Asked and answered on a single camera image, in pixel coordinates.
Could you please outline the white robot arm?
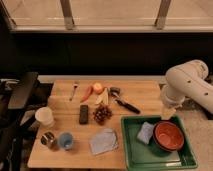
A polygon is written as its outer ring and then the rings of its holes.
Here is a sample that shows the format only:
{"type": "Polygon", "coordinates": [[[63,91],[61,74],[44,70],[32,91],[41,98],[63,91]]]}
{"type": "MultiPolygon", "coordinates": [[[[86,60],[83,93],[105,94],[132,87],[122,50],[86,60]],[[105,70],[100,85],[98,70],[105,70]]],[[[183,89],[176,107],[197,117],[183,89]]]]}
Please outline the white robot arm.
{"type": "Polygon", "coordinates": [[[185,97],[198,103],[209,120],[213,120],[213,85],[206,82],[208,66],[202,60],[191,60],[167,70],[161,100],[166,108],[181,107],[185,97]]]}

